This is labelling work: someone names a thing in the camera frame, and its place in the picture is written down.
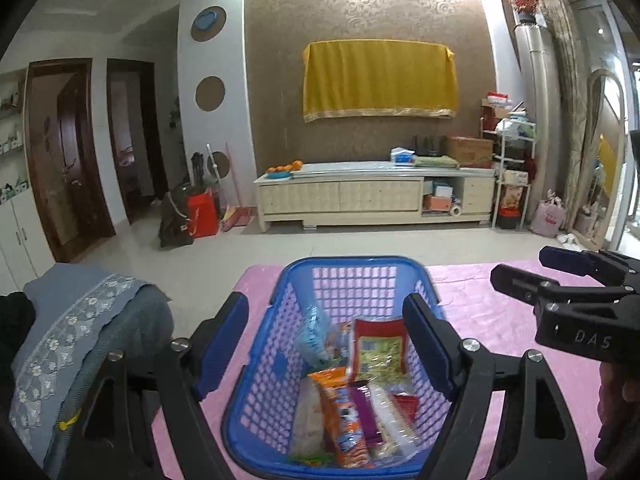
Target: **screw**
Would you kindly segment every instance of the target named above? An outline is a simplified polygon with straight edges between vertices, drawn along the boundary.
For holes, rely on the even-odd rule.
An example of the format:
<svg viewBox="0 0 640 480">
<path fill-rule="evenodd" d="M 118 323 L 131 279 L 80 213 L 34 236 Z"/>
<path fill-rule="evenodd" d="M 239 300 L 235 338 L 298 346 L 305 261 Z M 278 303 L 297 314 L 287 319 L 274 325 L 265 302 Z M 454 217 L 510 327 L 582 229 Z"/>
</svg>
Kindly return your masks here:
<svg viewBox="0 0 640 480">
<path fill-rule="evenodd" d="M 465 339 L 462 348 L 468 352 L 477 352 L 480 349 L 480 342 L 477 339 Z"/>
<path fill-rule="evenodd" d="M 184 352 L 189 346 L 191 346 L 191 343 L 185 337 L 179 337 L 171 341 L 171 350 L 174 352 Z"/>
<path fill-rule="evenodd" d="M 107 354 L 107 358 L 112 363 L 119 361 L 124 357 L 124 352 L 122 350 L 113 350 Z"/>
<path fill-rule="evenodd" d="M 539 363 L 544 359 L 540 350 L 529 350 L 527 352 L 527 357 L 535 363 Z"/>
</svg>

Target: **pink plastic bag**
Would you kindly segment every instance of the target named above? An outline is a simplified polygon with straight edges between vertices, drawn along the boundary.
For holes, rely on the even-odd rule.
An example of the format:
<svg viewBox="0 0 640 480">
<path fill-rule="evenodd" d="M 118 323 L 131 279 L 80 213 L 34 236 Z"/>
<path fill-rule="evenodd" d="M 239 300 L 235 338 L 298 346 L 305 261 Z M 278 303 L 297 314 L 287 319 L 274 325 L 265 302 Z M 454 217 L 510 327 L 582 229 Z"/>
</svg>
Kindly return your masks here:
<svg viewBox="0 0 640 480">
<path fill-rule="evenodd" d="M 531 230 L 535 234 L 553 238 L 558 235 L 560 227 L 566 219 L 566 211 L 557 196 L 541 200 L 531 222 Z"/>
</svg>

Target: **patterned wallpaper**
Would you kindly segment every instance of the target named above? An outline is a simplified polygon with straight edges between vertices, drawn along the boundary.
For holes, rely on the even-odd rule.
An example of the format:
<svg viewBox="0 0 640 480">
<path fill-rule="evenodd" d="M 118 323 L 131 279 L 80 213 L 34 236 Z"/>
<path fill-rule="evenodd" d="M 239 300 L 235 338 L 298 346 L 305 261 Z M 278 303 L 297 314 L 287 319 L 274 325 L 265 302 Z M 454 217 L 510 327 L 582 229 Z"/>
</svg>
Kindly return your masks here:
<svg viewBox="0 0 640 480">
<path fill-rule="evenodd" d="M 481 0 L 245 0 L 246 65 L 258 173 L 305 162 L 386 160 L 414 136 L 479 135 L 480 99 L 495 91 Z M 453 119 L 302 117 L 302 51 L 313 41 L 429 41 L 456 54 L 460 110 Z"/>
</svg>

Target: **arched mirror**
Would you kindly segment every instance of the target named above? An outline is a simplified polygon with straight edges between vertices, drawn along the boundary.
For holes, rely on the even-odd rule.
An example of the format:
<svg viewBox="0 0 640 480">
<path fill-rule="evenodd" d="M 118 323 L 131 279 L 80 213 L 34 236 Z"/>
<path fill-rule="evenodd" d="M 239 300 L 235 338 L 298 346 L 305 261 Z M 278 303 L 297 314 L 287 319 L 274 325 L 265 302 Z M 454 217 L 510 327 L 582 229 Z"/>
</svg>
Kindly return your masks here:
<svg viewBox="0 0 640 480">
<path fill-rule="evenodd" d="M 568 229 L 588 250 L 603 247 L 618 196 L 625 156 L 625 102 L 613 72 L 595 70 L 588 79 L 582 171 Z"/>
</svg>

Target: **purple snack package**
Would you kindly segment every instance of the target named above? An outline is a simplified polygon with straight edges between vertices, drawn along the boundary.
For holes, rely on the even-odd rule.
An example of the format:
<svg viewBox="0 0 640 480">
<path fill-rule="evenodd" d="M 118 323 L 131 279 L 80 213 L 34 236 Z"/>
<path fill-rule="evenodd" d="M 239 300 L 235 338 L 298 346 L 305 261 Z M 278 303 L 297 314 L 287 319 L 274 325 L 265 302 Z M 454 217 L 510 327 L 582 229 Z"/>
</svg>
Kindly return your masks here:
<svg viewBox="0 0 640 480">
<path fill-rule="evenodd" d="M 371 401 L 369 400 L 369 387 L 364 382 L 354 383 L 351 385 L 350 393 L 351 399 L 353 399 L 353 403 L 356 405 L 356 409 L 358 410 L 360 425 L 364 432 L 367 448 L 371 449 L 383 444 L 385 440 L 382 438 L 380 430 L 378 430 L 376 416 L 373 413 Z"/>
</svg>

